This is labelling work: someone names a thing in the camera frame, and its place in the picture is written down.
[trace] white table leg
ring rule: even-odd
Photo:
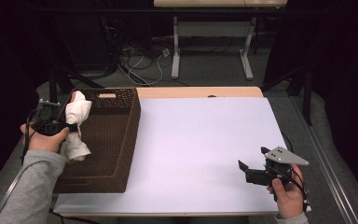
[[[251,65],[249,64],[249,60],[248,60],[249,47],[251,45],[251,40],[252,40],[253,32],[255,29],[254,24],[255,24],[255,18],[252,18],[251,21],[249,21],[249,25],[247,25],[247,27],[246,27],[245,44],[243,45],[243,49],[240,49],[240,56],[241,56],[243,71],[245,72],[246,79],[248,79],[248,80],[254,79]]]
[[[179,34],[178,34],[178,19],[173,17],[173,62],[171,78],[179,78],[179,61],[180,61],[180,50],[179,50]]]

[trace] black curtain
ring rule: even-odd
[[[287,9],[324,9],[329,6],[335,9],[332,15],[339,18],[282,20],[264,81],[269,83],[307,64],[314,41],[318,37],[324,41],[319,54],[311,57],[315,62],[312,90],[324,98],[334,143],[358,180],[358,0],[289,0]]]
[[[10,2],[0,1],[0,171],[21,139],[20,126],[38,102],[31,75],[21,65],[24,57],[34,52],[30,51],[27,33],[20,32],[21,22],[11,17],[10,6]]]

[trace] black device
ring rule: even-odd
[[[34,114],[34,130],[43,135],[52,136],[59,133],[62,129],[69,127],[69,132],[77,132],[77,124],[68,124],[58,122],[55,119],[56,110],[61,105],[49,101],[40,100],[39,104],[42,106],[36,110]]]
[[[303,186],[304,183],[301,182],[300,185],[292,178],[293,171],[290,164],[309,165],[310,163],[283,147],[276,147],[273,150],[261,147],[261,153],[266,157],[265,170],[249,169],[245,163],[238,161],[240,169],[246,173],[246,182],[270,187],[272,187],[272,180],[275,178],[280,178],[284,185],[292,182],[303,193],[306,201],[304,202],[304,211],[306,211],[308,206],[307,190]]]

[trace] cable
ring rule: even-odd
[[[142,78],[143,78],[143,79],[155,80],[155,79],[152,79],[152,78],[150,78],[150,77],[142,77]],[[190,86],[190,85],[185,84],[185,82],[181,82],[181,81],[177,81],[177,80],[165,80],[165,79],[162,79],[162,80],[160,80],[160,82],[176,82],[176,83],[178,83],[178,84],[181,84],[181,85],[184,85],[184,86],[187,86],[187,87]]]
[[[287,143],[289,144],[289,148],[288,148],[289,151],[294,152],[293,145],[290,142],[290,139],[286,136],[286,134],[284,134],[284,132],[282,130],[281,130],[281,134],[282,134],[283,138],[286,139]]]
[[[27,154],[27,151],[28,151],[28,148],[30,145],[30,138],[32,137],[29,135],[30,123],[31,123],[31,119],[34,116],[35,112],[36,112],[36,109],[33,109],[27,115],[27,121],[25,123],[25,133],[24,133],[24,149],[22,150],[22,155],[21,155],[21,165],[24,164],[25,154]]]
[[[233,37],[229,38],[229,43],[226,46],[225,49],[221,49],[221,50],[216,50],[217,48],[221,47],[222,44],[228,39],[228,37],[225,37],[222,41],[220,41],[220,43],[218,43],[215,47],[213,47],[210,50],[191,50],[191,49],[182,49],[182,51],[186,51],[186,52],[224,52],[226,50],[228,50],[231,46],[232,46],[232,42],[233,42]]]
[[[121,69],[123,69],[123,71],[124,71],[124,73],[122,73],[121,70],[120,70],[120,72],[121,72],[122,74],[130,74],[130,76],[131,76],[132,79],[136,80],[138,83],[144,83],[144,84],[146,85],[146,83],[145,83],[144,80],[142,80],[142,79],[140,79],[140,78],[134,76],[132,73],[129,73],[129,70],[126,68],[126,66],[125,66],[123,63],[120,63],[120,64],[119,64],[119,67],[121,67]]]
[[[144,59],[144,54],[140,51],[140,50],[138,50],[140,53],[141,53],[141,55],[142,55],[142,60]],[[146,69],[146,68],[148,68],[148,67],[150,67],[150,65],[153,63],[153,59],[151,59],[150,60],[150,63],[148,64],[148,65],[146,65],[146,66],[144,66],[144,67],[136,67],[140,62],[138,62],[136,65],[134,65],[134,66],[131,66],[130,65],[130,59],[131,59],[131,53],[129,52],[129,59],[127,60],[127,66],[130,68],[130,69]]]
[[[48,211],[49,211],[52,215],[59,217],[59,218],[61,219],[61,223],[64,223],[64,222],[63,222],[63,219],[65,218],[65,219],[68,219],[68,220],[80,221],[80,222],[84,222],[84,223],[99,224],[99,222],[91,221],[91,220],[84,219],[84,218],[80,218],[80,217],[63,217],[63,216],[61,216],[60,214],[55,213],[51,208],[49,208]]]
[[[132,83],[135,84],[135,85],[149,86],[149,87],[152,87],[152,85],[154,85],[154,84],[160,82],[160,81],[162,80],[163,73],[162,73],[161,67],[159,66],[159,60],[161,59],[161,57],[162,57],[163,55],[164,55],[164,54],[160,54],[160,55],[158,56],[158,60],[157,60],[158,70],[159,70],[159,72],[160,72],[160,76],[159,76],[158,79],[156,79],[154,82],[150,82],[150,83],[149,83],[149,82],[145,81],[141,76],[138,76],[137,74],[135,74],[134,72],[132,72],[132,69],[135,68],[135,67],[136,67],[139,63],[141,63],[142,60],[144,59],[144,55],[143,55],[143,53],[142,53],[142,58],[141,58],[141,60],[140,60],[136,65],[134,65],[132,68],[130,68],[129,71],[128,71],[128,76],[129,76],[130,82],[132,82]],[[135,76],[135,77],[141,79],[142,82],[138,82],[137,80],[134,80],[134,79],[133,79],[133,76]]]
[[[301,185],[302,185],[303,187],[301,187],[291,176],[287,176],[287,175],[281,173],[279,170],[277,170],[277,169],[275,169],[275,168],[273,168],[273,167],[269,167],[269,168],[270,168],[271,170],[275,171],[277,174],[279,174],[279,175],[283,176],[284,178],[288,179],[291,183],[293,183],[296,187],[298,187],[298,188],[300,189],[301,194],[302,194],[302,196],[303,196],[303,200],[304,200],[304,202],[303,202],[303,211],[306,212],[308,205],[310,205],[310,204],[309,204],[309,200],[308,200],[308,193],[309,193],[309,192],[308,192],[307,188],[305,187],[304,182],[303,182],[303,180],[301,179],[301,177],[299,176],[299,174],[296,173],[293,169],[290,169],[293,173],[295,173],[295,174],[297,175],[297,177],[298,177],[298,179],[300,180]]]
[[[103,77],[109,77],[110,75],[112,75],[115,71],[111,68],[109,69],[106,69],[103,74],[100,74],[100,75],[95,75],[95,76],[85,76],[84,74],[81,74],[83,77],[89,79],[89,80],[97,80],[97,79],[100,79],[100,78],[103,78]],[[78,80],[77,77],[73,77],[71,76],[70,74],[68,74],[68,77],[71,78],[71,79],[75,79],[75,80]]]

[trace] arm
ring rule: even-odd
[[[308,224],[308,219],[304,213],[287,219],[278,218],[278,216],[276,216],[275,220],[277,221],[277,224]]]
[[[21,167],[21,178],[0,213],[0,223],[46,223],[52,191],[65,165],[56,152],[69,130],[54,136],[34,133]]]

